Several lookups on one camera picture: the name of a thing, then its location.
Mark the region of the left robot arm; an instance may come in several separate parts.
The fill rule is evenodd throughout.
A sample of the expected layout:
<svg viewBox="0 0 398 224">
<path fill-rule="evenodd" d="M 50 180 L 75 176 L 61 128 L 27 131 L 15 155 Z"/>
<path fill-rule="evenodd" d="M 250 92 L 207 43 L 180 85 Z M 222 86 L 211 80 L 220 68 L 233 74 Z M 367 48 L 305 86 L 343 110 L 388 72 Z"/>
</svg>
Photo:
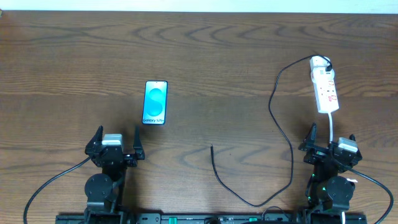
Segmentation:
<svg viewBox="0 0 398 224">
<path fill-rule="evenodd" d="M 100 126 L 85 147 L 85 154 L 99 174 L 92 175 L 85 184 L 87 196 L 84 223 L 135 223 L 136 215 L 122 206 L 128 167 L 137 166 L 145 159 L 139 127 L 134 132 L 132 154 L 124 153 L 122 134 L 103 134 Z"/>
</svg>

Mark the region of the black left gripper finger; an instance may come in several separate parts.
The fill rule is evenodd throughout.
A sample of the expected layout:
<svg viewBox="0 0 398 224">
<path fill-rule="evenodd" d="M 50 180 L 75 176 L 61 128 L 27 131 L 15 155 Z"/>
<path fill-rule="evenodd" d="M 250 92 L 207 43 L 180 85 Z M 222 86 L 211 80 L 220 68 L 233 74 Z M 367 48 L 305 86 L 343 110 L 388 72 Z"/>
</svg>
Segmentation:
<svg viewBox="0 0 398 224">
<path fill-rule="evenodd" d="M 97 146 L 101 145 L 103 139 L 103 126 L 99 126 L 94 136 L 86 145 L 86 152 L 93 152 Z"/>
<path fill-rule="evenodd" d="M 140 139 L 139 126 L 135 127 L 133 149 L 136 154 L 144 153 L 144 149 Z"/>
</svg>

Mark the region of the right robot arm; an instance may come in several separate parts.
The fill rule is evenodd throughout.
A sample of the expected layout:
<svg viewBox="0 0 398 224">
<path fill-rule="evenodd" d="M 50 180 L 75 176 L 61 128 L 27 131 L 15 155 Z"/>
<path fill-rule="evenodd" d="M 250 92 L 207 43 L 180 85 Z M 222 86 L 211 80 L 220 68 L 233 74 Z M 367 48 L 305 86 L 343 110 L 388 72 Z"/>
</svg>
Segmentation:
<svg viewBox="0 0 398 224">
<path fill-rule="evenodd" d="M 341 176 L 362 160 L 355 136 L 339 138 L 327 147 L 317 146 L 317 125 L 312 124 L 298 149 L 305 151 L 303 161 L 314 166 L 305 196 L 308 207 L 297 211 L 298 223 L 366 223 L 364 215 L 348 213 L 355 181 Z"/>
</svg>

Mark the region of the blue Galaxy smartphone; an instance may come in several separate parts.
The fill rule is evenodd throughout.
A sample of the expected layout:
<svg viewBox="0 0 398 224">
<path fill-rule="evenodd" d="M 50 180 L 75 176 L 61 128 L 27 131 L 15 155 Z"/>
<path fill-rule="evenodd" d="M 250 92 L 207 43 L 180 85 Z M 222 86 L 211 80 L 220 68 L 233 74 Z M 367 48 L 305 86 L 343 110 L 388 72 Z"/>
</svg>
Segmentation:
<svg viewBox="0 0 398 224">
<path fill-rule="evenodd" d="M 143 124 L 165 124 L 168 87 L 168 82 L 165 80 L 146 81 L 142 112 Z"/>
</svg>

